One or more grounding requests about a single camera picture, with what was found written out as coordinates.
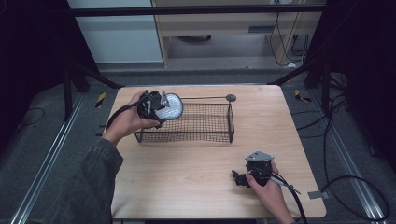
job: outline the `floor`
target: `floor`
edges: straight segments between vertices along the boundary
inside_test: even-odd
[[[301,53],[302,39],[296,41],[294,52],[289,52],[293,58]],[[131,72],[105,72],[102,75],[129,86],[139,85],[189,85],[189,84],[265,84],[285,76],[294,65],[301,62],[279,65],[271,56],[272,51],[263,35],[212,36],[208,41],[201,37],[174,38],[169,51],[169,64],[165,68],[144,68]],[[396,223],[396,214],[392,208],[396,205],[393,186],[396,185],[394,172],[384,158],[372,157],[368,145],[362,137],[359,125],[342,104],[342,97],[336,103],[340,107],[334,109],[333,125],[327,134],[327,141],[323,144],[323,134],[327,119],[315,123],[309,128],[302,128],[322,116],[320,109],[320,87],[306,90],[303,81],[306,74],[301,74],[282,85],[285,98],[290,108],[293,120],[299,130],[305,153],[319,186],[326,184],[325,173],[330,179],[340,175],[357,174],[369,179],[387,198],[390,204],[389,218],[385,222]],[[51,169],[45,181],[38,186],[38,195],[33,204],[27,207],[29,220],[40,220],[45,214],[54,195],[59,191],[62,183],[70,176],[84,155],[84,150],[96,139],[97,134],[106,123],[116,90],[104,86],[93,79],[89,79],[92,87],[86,94],[74,92],[74,101],[81,100],[81,108],[76,116],[67,137],[60,148],[57,159],[51,164]],[[300,91],[301,98],[296,98],[295,90]],[[106,92],[106,99],[101,108],[94,108],[98,95]],[[27,197],[26,192],[34,183],[35,175],[49,153],[51,144],[57,133],[62,129],[64,106],[59,104],[63,100],[62,86],[54,87],[39,93],[32,102],[32,107],[41,109],[29,110],[18,131],[10,141],[10,153],[0,163],[0,223],[8,223],[16,214]],[[335,98],[341,92],[332,90],[331,97]],[[323,160],[328,164],[325,169]],[[378,208],[386,212],[381,198],[372,190],[354,180],[341,181],[332,186],[344,200],[346,205],[356,209],[364,217],[371,208]],[[369,204],[365,200],[375,199],[377,204]],[[310,219],[310,223],[372,223],[364,218],[356,217],[338,203],[333,195],[324,200],[328,214],[321,219]],[[123,223],[263,223],[262,220],[124,220]]]

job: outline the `hand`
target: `hand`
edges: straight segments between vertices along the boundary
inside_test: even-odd
[[[272,170],[279,174],[274,161],[271,161]],[[252,175],[247,174],[247,182],[253,188],[253,191],[259,197],[262,205],[269,213],[276,219],[278,223],[290,224],[294,222],[288,207],[286,206],[285,199],[283,198],[282,189],[280,186],[268,180],[267,184],[262,187],[259,185]]]
[[[137,102],[144,93],[145,91],[140,91],[135,94],[128,104]],[[137,114],[136,107],[133,106],[132,108],[120,113],[102,137],[116,146],[123,137],[136,132],[136,130],[141,128],[151,128],[157,125],[160,125],[158,120],[141,119]]]

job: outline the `wire basket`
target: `wire basket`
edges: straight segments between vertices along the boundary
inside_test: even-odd
[[[233,142],[233,109],[224,104],[185,103],[204,98],[182,98],[183,115],[166,121],[159,129],[140,129],[134,135],[142,142],[214,141]]]

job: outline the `metal frame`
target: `metal frame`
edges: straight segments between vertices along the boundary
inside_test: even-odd
[[[74,8],[71,10],[48,10],[48,14],[64,14],[74,17],[143,16],[176,14],[220,14],[220,13],[267,13],[267,12],[318,12],[337,9],[341,6],[326,4],[285,4],[285,5],[229,5],[197,7],[117,7],[117,8]]]

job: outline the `gray jacket sleeve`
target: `gray jacket sleeve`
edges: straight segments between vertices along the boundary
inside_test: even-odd
[[[112,143],[99,139],[66,181],[45,223],[110,223],[115,178],[122,161]]]

